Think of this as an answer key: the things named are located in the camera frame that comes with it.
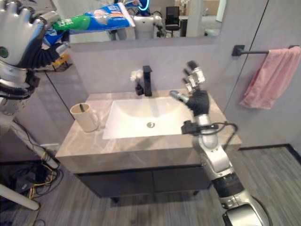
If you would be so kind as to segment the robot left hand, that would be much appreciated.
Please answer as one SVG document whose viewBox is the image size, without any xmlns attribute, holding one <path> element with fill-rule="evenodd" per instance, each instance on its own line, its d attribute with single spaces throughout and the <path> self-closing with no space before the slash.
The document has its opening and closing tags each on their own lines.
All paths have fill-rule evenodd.
<svg viewBox="0 0 301 226">
<path fill-rule="evenodd" d="M 37 14 L 18 0 L 0 2 L 0 60 L 17 68 L 52 64 L 68 49 L 67 43 L 42 48 L 46 31 L 60 16 L 55 11 Z"/>
</svg>

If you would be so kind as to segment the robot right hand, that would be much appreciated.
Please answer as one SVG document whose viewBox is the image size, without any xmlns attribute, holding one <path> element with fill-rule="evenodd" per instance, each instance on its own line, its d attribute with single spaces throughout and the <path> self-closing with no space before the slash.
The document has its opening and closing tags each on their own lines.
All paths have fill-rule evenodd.
<svg viewBox="0 0 301 226">
<path fill-rule="evenodd" d="M 205 83 L 206 79 L 202 69 L 196 61 L 188 61 L 187 67 L 183 69 L 185 75 L 182 81 L 188 91 L 188 96 L 176 90 L 169 92 L 174 99 L 184 103 L 192 112 L 193 115 L 208 115 L 210 109 L 209 95 L 206 90 L 201 89 L 201 85 Z"/>
</svg>

